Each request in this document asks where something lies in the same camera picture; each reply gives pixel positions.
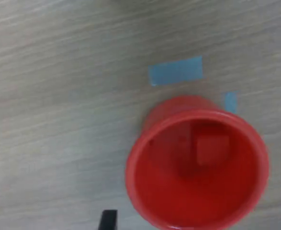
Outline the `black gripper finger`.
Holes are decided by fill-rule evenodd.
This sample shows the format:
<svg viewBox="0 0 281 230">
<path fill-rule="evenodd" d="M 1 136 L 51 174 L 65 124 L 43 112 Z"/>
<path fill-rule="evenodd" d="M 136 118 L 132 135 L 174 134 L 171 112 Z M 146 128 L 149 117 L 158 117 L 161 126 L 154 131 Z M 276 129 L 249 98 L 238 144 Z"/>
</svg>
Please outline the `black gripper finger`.
<svg viewBox="0 0 281 230">
<path fill-rule="evenodd" d="M 117 218 L 117 210 L 104 210 L 101 214 L 98 230 L 117 230 Z"/>
</svg>

